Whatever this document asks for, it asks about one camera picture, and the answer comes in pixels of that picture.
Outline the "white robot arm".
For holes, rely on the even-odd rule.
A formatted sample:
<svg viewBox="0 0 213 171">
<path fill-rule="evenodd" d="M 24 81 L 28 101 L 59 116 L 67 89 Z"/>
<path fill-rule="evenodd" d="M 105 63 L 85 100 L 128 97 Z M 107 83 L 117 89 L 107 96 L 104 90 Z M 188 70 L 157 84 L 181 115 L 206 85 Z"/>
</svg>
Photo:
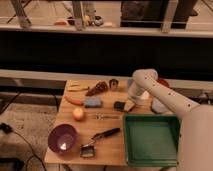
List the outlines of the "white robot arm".
<svg viewBox="0 0 213 171">
<path fill-rule="evenodd" d="M 138 103 L 137 97 L 148 91 L 181 120 L 177 171 L 213 171 L 213 105 L 199 104 L 157 82 L 154 69 L 138 69 L 128 97 Z"/>
</svg>

